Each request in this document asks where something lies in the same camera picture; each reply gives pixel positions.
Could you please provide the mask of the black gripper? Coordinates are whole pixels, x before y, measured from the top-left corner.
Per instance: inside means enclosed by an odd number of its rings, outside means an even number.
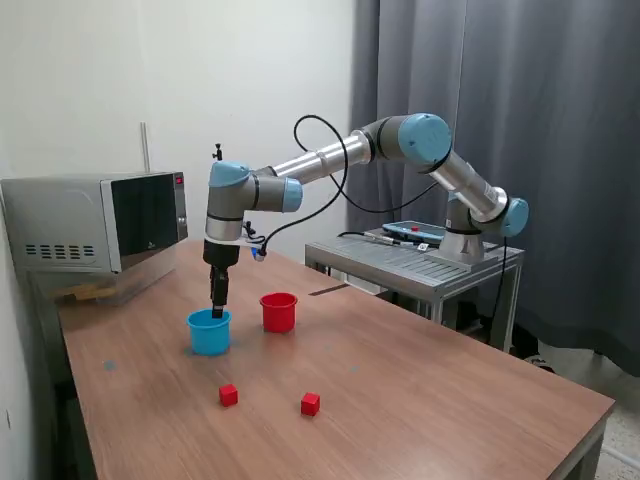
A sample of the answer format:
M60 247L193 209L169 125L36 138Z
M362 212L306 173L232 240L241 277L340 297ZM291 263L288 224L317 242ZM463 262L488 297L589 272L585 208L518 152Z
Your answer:
M219 244L204 241L203 260L210 266L209 293L212 305L212 317L221 318L228 299L229 279L215 277L218 273L226 273L239 260L240 247L237 245Z

